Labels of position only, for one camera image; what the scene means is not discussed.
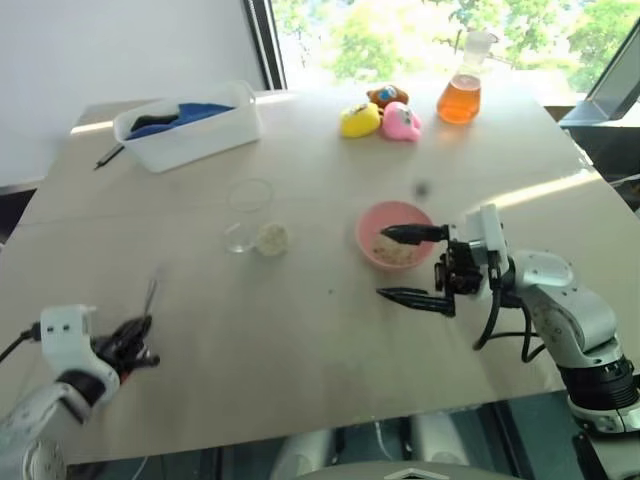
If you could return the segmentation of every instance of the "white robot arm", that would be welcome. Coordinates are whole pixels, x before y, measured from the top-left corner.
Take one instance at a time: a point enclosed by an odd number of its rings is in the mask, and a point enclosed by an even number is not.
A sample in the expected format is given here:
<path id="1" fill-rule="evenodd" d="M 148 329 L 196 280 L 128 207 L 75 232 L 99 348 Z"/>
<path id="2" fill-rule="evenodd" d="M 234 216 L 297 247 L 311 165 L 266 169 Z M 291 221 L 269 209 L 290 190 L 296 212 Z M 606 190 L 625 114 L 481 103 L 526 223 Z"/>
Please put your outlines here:
<path id="1" fill-rule="evenodd" d="M 40 318 L 42 351 L 59 375 L 0 421 L 2 480 L 63 480 L 65 446 L 137 368 L 158 365 L 144 338 L 151 317 L 125 322 L 113 335 L 92 338 L 84 305 L 48 308 Z"/>
<path id="2" fill-rule="evenodd" d="M 436 288 L 443 296 L 403 288 L 378 293 L 410 308 L 453 316 L 456 294 L 479 295 L 489 286 L 492 309 L 474 348 L 507 336 L 493 334 L 501 307 L 522 309 L 524 332 L 508 336 L 523 336 L 524 362 L 546 348 L 556 363 L 573 417 L 584 430 L 574 446 L 581 463 L 590 465 L 585 476 L 621 480 L 640 475 L 640 437 L 630 434 L 640 431 L 640 393 L 633 365 L 622 352 L 613 310 L 574 278 L 570 264 L 548 252 L 519 251 L 509 256 L 494 205 L 469 216 L 466 241 L 454 226 L 396 225 L 381 233 L 401 243 L 446 240 L 448 246 L 435 268 Z M 529 353 L 532 327 L 543 346 Z M 620 449 L 633 455 L 611 453 Z M 596 464 L 606 476 L 593 476 Z"/>

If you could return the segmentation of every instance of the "pink bowl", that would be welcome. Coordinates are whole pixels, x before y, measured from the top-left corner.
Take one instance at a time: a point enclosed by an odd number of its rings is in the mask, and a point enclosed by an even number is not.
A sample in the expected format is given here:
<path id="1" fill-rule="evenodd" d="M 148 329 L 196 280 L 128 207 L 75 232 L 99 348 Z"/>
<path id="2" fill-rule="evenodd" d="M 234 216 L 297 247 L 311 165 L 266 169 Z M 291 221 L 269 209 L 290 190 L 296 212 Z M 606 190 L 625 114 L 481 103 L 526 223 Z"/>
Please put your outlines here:
<path id="1" fill-rule="evenodd" d="M 432 242 L 422 242 L 415 254 L 415 262 L 407 265 L 391 265 L 378 260 L 372 252 L 372 244 L 376 235 L 385 227 L 404 223 L 421 223 L 433 225 L 431 219 L 418 207 L 405 202 L 381 202 L 367 210 L 358 220 L 356 240 L 364 256 L 374 266 L 386 271 L 401 271 L 420 265 L 433 250 Z"/>

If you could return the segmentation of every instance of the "table surface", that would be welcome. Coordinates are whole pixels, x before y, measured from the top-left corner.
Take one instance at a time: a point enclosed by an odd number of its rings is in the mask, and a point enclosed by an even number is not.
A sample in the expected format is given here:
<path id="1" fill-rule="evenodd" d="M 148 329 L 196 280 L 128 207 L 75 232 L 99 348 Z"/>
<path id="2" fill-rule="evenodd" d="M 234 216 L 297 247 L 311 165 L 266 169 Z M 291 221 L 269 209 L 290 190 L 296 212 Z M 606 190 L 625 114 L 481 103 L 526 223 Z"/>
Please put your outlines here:
<path id="1" fill-rule="evenodd" d="M 149 336 L 158 368 L 136 372 L 97 411 L 72 463 L 153 455 L 433 411 L 562 388 L 548 354 L 522 365 L 520 343 L 471 349 L 487 302 L 459 299 L 454 319 L 392 304 L 380 286 L 432 289 L 434 252 L 401 274 L 373 270 L 354 223 L 382 200 L 414 201 L 435 223 L 461 222 L 495 201 L 512 249 L 554 251 L 616 311 L 626 354 L 640 363 L 640 223 L 546 112 L 508 84 L 483 87 L 467 127 L 434 116 L 441 85 L 414 89 L 416 144 L 377 134 L 346 140 L 339 112 L 352 90 L 259 99 L 263 138 L 163 174 L 114 144 L 108 122 L 132 104 L 81 119 L 0 255 L 2 338 L 50 305 L 98 307 L 94 333 L 139 315 L 150 276 L 161 285 Z M 270 216 L 290 251 L 230 254 L 222 231 L 228 188 L 270 182 Z M 523 324 L 516 312 L 500 328 Z M 37 346 L 0 368 L 0 414 L 53 375 Z"/>

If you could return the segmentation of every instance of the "clear plastic cup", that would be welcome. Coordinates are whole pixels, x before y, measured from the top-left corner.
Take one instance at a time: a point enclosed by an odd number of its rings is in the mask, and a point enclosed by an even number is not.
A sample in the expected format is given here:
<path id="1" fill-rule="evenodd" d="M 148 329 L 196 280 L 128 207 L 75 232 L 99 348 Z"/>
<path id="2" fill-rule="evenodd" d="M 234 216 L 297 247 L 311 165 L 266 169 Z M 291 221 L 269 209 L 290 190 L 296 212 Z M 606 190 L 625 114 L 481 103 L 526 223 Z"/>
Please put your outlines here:
<path id="1" fill-rule="evenodd" d="M 229 189 L 229 218 L 223 232 L 229 252 L 244 253 L 255 246 L 259 228 L 269 220 L 272 199 L 271 184 L 260 179 L 243 180 Z"/>

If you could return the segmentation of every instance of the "blue cloth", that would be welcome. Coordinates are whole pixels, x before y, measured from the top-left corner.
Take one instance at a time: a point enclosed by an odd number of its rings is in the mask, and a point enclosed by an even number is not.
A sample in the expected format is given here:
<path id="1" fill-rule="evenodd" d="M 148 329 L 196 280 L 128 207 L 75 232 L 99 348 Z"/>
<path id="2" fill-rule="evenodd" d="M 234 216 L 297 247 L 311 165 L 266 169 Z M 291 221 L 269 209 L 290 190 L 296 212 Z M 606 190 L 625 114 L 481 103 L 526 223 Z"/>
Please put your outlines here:
<path id="1" fill-rule="evenodd" d="M 233 110 L 233 107 L 218 105 L 216 103 L 181 103 L 178 105 L 178 108 L 180 111 L 178 113 L 177 120 L 165 125 L 147 125 L 139 128 L 135 132 L 131 132 L 127 137 L 127 140 L 148 137 L 149 135 L 154 135 L 156 133 L 179 127 L 180 125 L 197 122 L 198 120 Z"/>

